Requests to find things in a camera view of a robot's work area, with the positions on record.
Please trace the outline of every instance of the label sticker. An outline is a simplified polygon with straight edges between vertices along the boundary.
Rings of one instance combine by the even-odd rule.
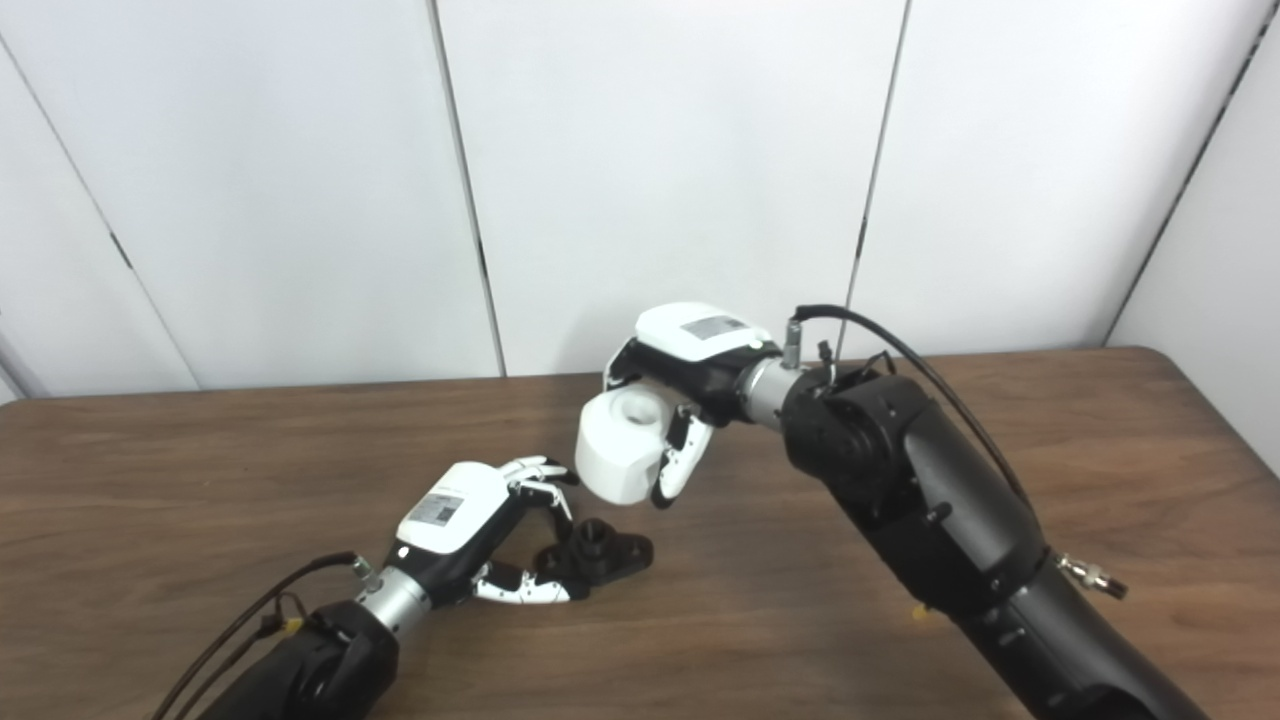
[[[718,334],[731,333],[749,327],[750,325],[742,320],[730,318],[728,315],[712,315],[710,318],[703,318],[701,320],[694,320],[692,323],[680,325],[680,329],[687,332],[698,340],[710,340]]]
[[[449,524],[458,507],[462,507],[461,497],[430,493],[410,510],[408,519],[443,528]]]

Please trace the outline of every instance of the robotic hand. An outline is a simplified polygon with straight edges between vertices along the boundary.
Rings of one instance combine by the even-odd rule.
[[[919,384],[892,374],[887,354],[887,375],[873,363],[841,373],[826,343],[820,368],[801,366],[801,323],[810,318],[854,322],[886,340],[951,401],[1000,473]],[[1071,583],[1117,598],[1126,588],[1048,546],[995,442],[887,331],[845,307],[801,306],[780,348],[765,331],[694,302],[648,310],[635,331],[605,369],[604,389],[649,378],[687,398],[671,420],[654,505],[668,507],[684,489],[714,428],[764,425],[782,434],[792,465],[827,486],[906,589],[946,614],[1037,719],[1206,719]]]
[[[357,720],[365,717],[396,679],[401,641],[433,609],[471,597],[504,603],[582,600],[602,585],[648,568],[646,538],[613,532],[602,520],[573,525],[564,495],[553,480],[577,477],[547,457],[521,457],[500,468],[458,462],[401,520],[381,573],[353,553],[329,556],[294,573],[242,615],[252,618],[284,587],[310,570],[349,561],[364,582],[355,600],[326,605],[289,628],[292,634],[241,674],[200,717],[202,720]],[[530,509],[545,507],[558,543],[536,556],[535,570],[492,560]],[[250,638],[283,629],[280,619]],[[204,662],[237,629],[233,625],[188,669],[152,720],[160,720]],[[178,712],[182,720],[201,693],[238,660],[230,653]]]

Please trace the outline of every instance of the black cable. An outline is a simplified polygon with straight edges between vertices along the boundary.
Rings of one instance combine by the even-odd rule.
[[[298,597],[298,593],[296,593],[296,592],[288,592],[288,591],[282,592],[280,594],[275,596],[275,614],[276,614],[276,616],[284,618],[284,609],[280,606],[280,601],[283,601],[284,598],[289,598],[289,600],[293,601],[293,609],[298,611],[298,618],[306,618],[307,616],[307,606],[302,605],[302,598]]]
[[[241,612],[239,618],[232,621],[232,624],[228,625],[228,628],[223,630],[221,634],[218,635],[218,638],[215,638],[214,642],[207,648],[205,648],[205,652],[201,652],[200,657],[197,657],[196,661],[192,662],[189,667],[187,667],[187,671],[183,673],[180,678],[178,678],[178,682],[174,683],[173,688],[169,691],[169,694],[166,694],[164,701],[160,702],[160,707],[157,707],[155,714],[151,715],[151,720],[160,720],[161,717],[164,717],[165,712],[169,712],[169,708],[173,707],[173,703],[178,700],[178,696],[182,694],[182,691],[184,691],[187,685],[191,684],[191,680],[196,676],[196,673],[200,673],[200,669],[204,667],[206,662],[209,662],[209,659],[212,657],[214,653],[218,652],[224,644],[227,644],[227,641],[229,641],[232,635],[234,635],[241,628],[243,628],[244,623],[248,623],[250,619],[252,619],[253,615],[259,610],[261,610],[264,605],[275,600],[276,596],[284,592],[287,587],[296,583],[300,578],[310,575],[311,573],[315,573],[316,570],[323,570],[325,568],[333,568],[335,565],[351,565],[356,561],[357,557],[360,556],[351,551],[335,552],[333,555],[324,555],[321,557],[316,557],[311,562],[307,562],[302,568],[298,568],[297,570],[289,573],[280,582],[271,585],[271,589],[266,591],[266,594],[253,601],[253,605],[250,605],[248,609],[244,610],[244,612]]]
[[[874,368],[876,364],[879,363],[881,360],[884,361],[884,366],[888,369],[888,374],[891,375],[897,374],[897,365],[893,364],[893,356],[888,354],[888,350],[881,350],[876,355],[868,357],[865,363],[863,363],[861,369],[858,370],[858,375],[867,377],[867,373],[870,372],[870,369]]]
[[[973,430],[978,442],[980,442],[987,450],[991,460],[996,464],[996,468],[1000,469],[1000,474],[1005,477],[1005,482],[1009,483],[1009,488],[1015,496],[1018,496],[1019,500],[1023,501],[1024,505],[1027,505],[1028,510],[1032,510],[1032,515],[1036,515],[1036,511],[1032,509],[1032,501],[1027,497],[1027,491],[1023,489],[1023,483],[1018,479],[1018,474],[1014,473],[1012,465],[1010,465],[1009,460],[1005,459],[1005,454],[1000,451],[998,446],[996,446],[996,441],[991,439],[991,436],[987,434],[987,429],[982,427],[982,423],[979,423],[978,418],[975,418],[969,410],[969,406],[960,400],[960,396],[956,395],[956,391],[951,389],[951,386],[942,379],[942,375],[940,375],[937,370],[924,361],[924,357],[920,357],[914,350],[910,348],[910,346],[899,340],[893,333],[881,327],[879,323],[876,323],[874,320],[840,305],[800,305],[796,307],[795,315],[791,316],[792,320],[801,323],[813,318],[835,318],[837,320],[847,320],[856,325],[861,325],[884,342],[893,346],[893,350],[901,352],[902,357],[906,357],[906,360],[911,363],[911,365],[914,365],[922,375],[933,383],[933,387],[938,388],[938,392],[947,398],[947,402],[956,409],[956,413],[960,414],[965,425]]]
[[[191,697],[187,698],[187,702],[182,703],[182,708],[178,710],[178,715],[174,716],[174,720],[183,720],[183,717],[186,717],[187,714],[189,714],[191,710],[196,707],[196,703],[200,702],[200,698],[204,697],[206,692],[209,692],[209,688],[214,687],[214,683],[216,683],[219,678],[225,675],[227,671],[230,670],[233,665],[236,665],[237,662],[239,662],[242,657],[244,657],[244,653],[248,652],[248,648],[253,647],[253,643],[261,639],[266,639],[274,635],[276,632],[279,632],[279,629],[284,625],[284,619],[283,616],[279,615],[280,596],[276,596],[275,600],[276,600],[276,615],[269,616],[274,621],[269,624],[266,623],[269,618],[262,618],[264,620],[262,626],[259,628],[257,632],[255,632],[253,634],[241,641],[241,643],[236,646],[236,650],[230,651],[230,653],[228,653],[227,657],[224,657],[223,661],[218,664],[218,667],[214,667],[214,671],[210,673],[207,678],[205,678],[205,682],[200,683],[200,687],[197,687],[196,691],[191,693]]]

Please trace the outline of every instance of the white wall panel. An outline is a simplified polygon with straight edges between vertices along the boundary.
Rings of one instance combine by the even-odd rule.
[[[900,0],[439,6],[509,372],[660,302],[844,301]]]
[[[927,352],[1100,343],[1270,5],[916,0],[852,307]]]
[[[204,387],[498,369],[422,0],[42,0],[0,33]]]
[[[37,396],[196,388],[3,50],[0,359]]]
[[[1267,37],[1111,345],[1165,352],[1280,471],[1280,35]]]

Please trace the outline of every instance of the wood grain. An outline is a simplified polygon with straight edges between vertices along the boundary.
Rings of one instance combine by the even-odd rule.
[[[1280,707],[1280,484],[1164,357],[937,361],[1056,546],[1133,592],[1100,610],[1217,719]],[[598,375],[19,401],[0,409],[0,716],[141,719],[312,556],[380,559],[456,460],[571,459]],[[402,653],[380,719],[1025,717],[772,433],[721,433],[659,512],[649,571],[586,602],[471,602]],[[527,564],[540,518],[502,557]],[[355,592],[335,573],[312,603]]]

